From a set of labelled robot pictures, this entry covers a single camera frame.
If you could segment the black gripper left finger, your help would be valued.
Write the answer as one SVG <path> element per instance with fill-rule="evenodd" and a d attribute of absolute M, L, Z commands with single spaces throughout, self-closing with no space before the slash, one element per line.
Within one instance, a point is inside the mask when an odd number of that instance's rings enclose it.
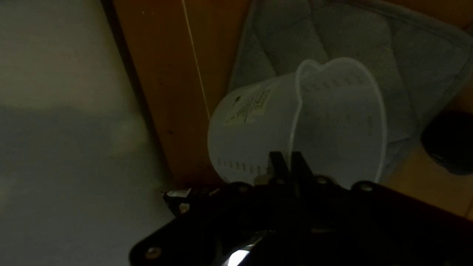
<path fill-rule="evenodd" d="M 274 185 L 285 185 L 289 179 L 289 169 L 280 153 L 268 154 L 268 182 Z"/>

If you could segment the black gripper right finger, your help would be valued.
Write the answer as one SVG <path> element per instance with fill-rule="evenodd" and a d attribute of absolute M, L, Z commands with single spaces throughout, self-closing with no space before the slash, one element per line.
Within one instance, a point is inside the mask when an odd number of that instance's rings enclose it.
<path fill-rule="evenodd" d="M 291 174 L 299 185 L 310 184 L 313 181 L 313 174 L 299 153 L 291 154 Z"/>

